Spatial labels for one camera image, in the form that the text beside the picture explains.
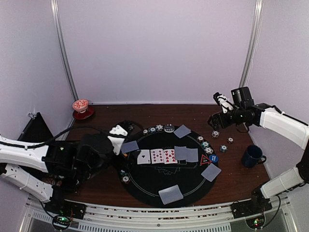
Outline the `clear acrylic dealer button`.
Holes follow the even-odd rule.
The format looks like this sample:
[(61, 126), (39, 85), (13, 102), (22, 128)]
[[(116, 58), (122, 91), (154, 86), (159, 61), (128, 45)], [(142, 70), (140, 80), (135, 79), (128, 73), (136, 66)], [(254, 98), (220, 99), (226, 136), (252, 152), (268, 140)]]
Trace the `clear acrylic dealer button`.
[(172, 125), (172, 124), (166, 124), (164, 127), (163, 127), (163, 130), (167, 133), (172, 133), (174, 132), (175, 130), (175, 127)]

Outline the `green chip top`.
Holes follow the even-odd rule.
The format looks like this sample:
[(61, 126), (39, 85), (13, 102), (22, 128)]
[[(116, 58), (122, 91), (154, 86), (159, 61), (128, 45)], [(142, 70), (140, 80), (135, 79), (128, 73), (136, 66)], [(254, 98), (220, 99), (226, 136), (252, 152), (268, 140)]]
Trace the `green chip top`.
[(155, 133), (155, 132), (156, 132), (156, 128), (155, 128), (155, 127), (150, 127), (150, 128), (148, 129), (148, 132), (149, 132), (149, 133)]

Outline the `blue white chip top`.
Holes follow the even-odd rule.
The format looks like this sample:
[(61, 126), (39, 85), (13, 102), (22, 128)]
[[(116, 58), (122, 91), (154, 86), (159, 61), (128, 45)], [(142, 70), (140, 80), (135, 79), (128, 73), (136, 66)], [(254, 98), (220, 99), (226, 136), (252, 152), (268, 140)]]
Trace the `blue white chip top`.
[(157, 131), (162, 131), (163, 130), (163, 128), (164, 128), (164, 126), (163, 125), (161, 125), (161, 124), (158, 124), (158, 125), (156, 125), (156, 130)]

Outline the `blue white chip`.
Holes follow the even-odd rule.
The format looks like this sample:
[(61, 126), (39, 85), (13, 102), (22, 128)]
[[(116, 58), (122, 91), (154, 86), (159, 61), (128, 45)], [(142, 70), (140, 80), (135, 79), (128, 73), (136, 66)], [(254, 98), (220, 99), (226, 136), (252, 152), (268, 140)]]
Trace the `blue white chip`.
[(156, 125), (156, 130), (157, 131), (162, 131), (163, 130), (163, 128), (164, 128), (164, 126), (163, 125), (161, 125), (161, 124), (158, 124), (158, 125)]
[(205, 150), (205, 153), (208, 154), (208, 155), (211, 155), (211, 154), (214, 153), (214, 151), (211, 147), (206, 147), (204, 150)]

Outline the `blue playing card deck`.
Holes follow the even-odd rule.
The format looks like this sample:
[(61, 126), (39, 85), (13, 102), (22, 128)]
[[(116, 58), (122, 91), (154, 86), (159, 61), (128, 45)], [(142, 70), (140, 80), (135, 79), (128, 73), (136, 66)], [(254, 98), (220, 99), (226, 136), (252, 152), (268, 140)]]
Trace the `blue playing card deck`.
[(183, 194), (178, 185), (174, 185), (158, 192), (163, 205), (167, 205), (183, 199)]

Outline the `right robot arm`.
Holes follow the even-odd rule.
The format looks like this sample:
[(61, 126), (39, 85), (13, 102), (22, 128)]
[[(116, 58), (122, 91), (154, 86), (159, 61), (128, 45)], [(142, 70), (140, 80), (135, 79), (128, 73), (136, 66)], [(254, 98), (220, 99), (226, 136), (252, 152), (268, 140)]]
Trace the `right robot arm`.
[(272, 209), (270, 200), (309, 182), (309, 125), (296, 119), (277, 106), (267, 103), (255, 103), (248, 87), (231, 90), (232, 100), (216, 92), (213, 99), (221, 111), (208, 119), (208, 124), (216, 131), (232, 125), (252, 125), (276, 133), (293, 145), (299, 161), (276, 177), (258, 186), (251, 192), (248, 200), (231, 204), (235, 218), (261, 214)]

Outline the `playing card seat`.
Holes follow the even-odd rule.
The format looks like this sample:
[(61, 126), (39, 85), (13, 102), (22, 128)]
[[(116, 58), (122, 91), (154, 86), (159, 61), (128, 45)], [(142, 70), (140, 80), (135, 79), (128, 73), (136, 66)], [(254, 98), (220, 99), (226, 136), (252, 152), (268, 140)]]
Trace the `playing card seat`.
[(136, 151), (139, 150), (139, 146), (137, 141), (131, 141), (131, 142), (127, 142), (127, 143), (123, 143), (121, 146), (121, 152), (122, 153), (128, 153), (128, 152), (132, 152), (132, 151)]

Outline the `blue round blind button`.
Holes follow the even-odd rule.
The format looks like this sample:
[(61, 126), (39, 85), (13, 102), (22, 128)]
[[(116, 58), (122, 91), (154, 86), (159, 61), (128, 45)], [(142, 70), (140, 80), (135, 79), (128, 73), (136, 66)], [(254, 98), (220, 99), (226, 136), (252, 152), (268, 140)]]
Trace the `blue round blind button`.
[(217, 155), (213, 154), (213, 155), (209, 155), (209, 160), (213, 163), (217, 163), (219, 158)]

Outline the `red triangle marker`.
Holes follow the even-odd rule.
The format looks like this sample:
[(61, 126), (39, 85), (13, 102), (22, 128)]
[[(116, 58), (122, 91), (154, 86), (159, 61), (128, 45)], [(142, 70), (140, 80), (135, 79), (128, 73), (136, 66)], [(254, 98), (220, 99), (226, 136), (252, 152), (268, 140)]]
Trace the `red triangle marker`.
[(211, 163), (211, 160), (206, 156), (202, 155), (200, 160), (200, 166)]

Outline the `green chip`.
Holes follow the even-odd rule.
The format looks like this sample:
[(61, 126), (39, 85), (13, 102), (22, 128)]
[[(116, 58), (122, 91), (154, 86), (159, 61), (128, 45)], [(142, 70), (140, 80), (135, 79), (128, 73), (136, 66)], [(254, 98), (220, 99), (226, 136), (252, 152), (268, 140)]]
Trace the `green chip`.
[(210, 146), (210, 144), (209, 144), (208, 141), (203, 141), (203, 142), (201, 143), (201, 146), (202, 146), (203, 148), (207, 148), (207, 147)]
[(155, 132), (156, 132), (156, 128), (155, 128), (155, 127), (150, 127), (150, 128), (148, 129), (148, 132), (149, 132), (149, 133), (155, 133)]
[(121, 170), (120, 171), (120, 175), (121, 176), (128, 176), (128, 172), (124, 171), (124, 170)]

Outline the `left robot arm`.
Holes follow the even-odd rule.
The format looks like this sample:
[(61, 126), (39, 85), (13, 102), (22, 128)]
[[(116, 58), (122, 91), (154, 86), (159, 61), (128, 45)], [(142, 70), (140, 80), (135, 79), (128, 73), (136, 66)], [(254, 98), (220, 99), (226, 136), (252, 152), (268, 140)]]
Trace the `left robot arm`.
[(42, 143), (1, 137), (0, 175), (64, 215), (70, 209), (64, 192), (75, 192), (113, 162), (125, 167), (121, 147), (136, 125), (125, 120), (109, 131), (96, 128), (79, 141), (57, 140), (62, 133)]

